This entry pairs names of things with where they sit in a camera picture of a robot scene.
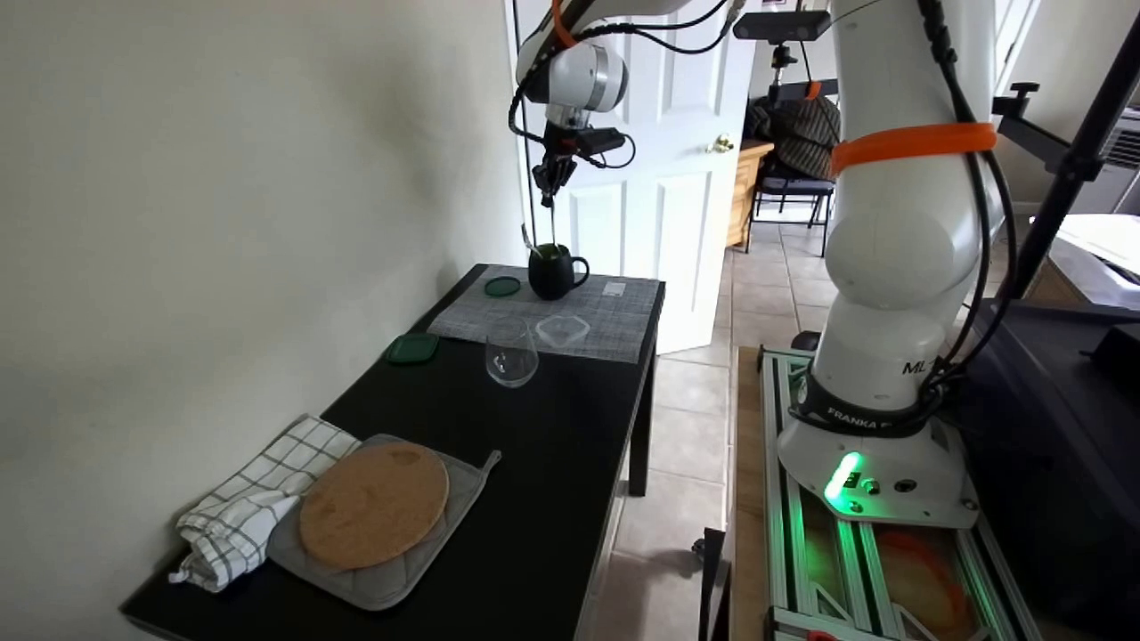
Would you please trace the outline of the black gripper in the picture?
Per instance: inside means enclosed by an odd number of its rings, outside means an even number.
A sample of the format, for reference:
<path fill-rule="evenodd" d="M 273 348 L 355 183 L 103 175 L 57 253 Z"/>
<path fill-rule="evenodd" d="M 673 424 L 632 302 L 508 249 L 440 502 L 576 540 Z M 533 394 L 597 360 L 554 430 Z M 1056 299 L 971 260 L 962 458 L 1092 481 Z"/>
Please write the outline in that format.
<path fill-rule="evenodd" d="M 627 135 L 619 128 L 562 128 L 547 126 L 541 135 L 541 162 L 530 166 L 541 208 L 559 208 L 565 183 L 582 162 L 619 151 Z"/>

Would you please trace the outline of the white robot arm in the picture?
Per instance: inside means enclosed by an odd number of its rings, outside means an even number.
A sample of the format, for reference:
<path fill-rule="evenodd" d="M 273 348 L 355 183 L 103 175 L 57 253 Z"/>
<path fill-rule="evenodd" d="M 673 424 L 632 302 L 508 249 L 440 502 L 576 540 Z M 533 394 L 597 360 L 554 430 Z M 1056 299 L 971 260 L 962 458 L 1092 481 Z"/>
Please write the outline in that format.
<path fill-rule="evenodd" d="M 545 107 L 538 187 L 559 194 L 587 156 L 595 115 L 627 94 L 615 36 L 664 46 L 716 22 L 737 39 L 838 39 L 839 143 L 828 151 L 838 284 L 807 369 L 791 380 L 780 468 L 832 518 L 970 528 L 980 498 L 962 437 L 939 420 L 982 297 L 1009 188 L 993 164 L 993 0 L 832 0 L 756 10 L 748 0 L 547 0 L 516 83 Z"/>

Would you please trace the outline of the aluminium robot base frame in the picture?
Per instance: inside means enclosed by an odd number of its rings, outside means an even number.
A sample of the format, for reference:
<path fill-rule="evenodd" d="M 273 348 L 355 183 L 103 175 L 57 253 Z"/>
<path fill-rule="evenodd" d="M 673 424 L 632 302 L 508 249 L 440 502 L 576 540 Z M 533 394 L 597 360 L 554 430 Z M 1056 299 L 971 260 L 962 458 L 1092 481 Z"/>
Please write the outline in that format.
<path fill-rule="evenodd" d="M 813 355 L 760 355 L 771 600 L 785 638 L 1041 641 L 945 420 L 848 435 L 804 418 Z"/>

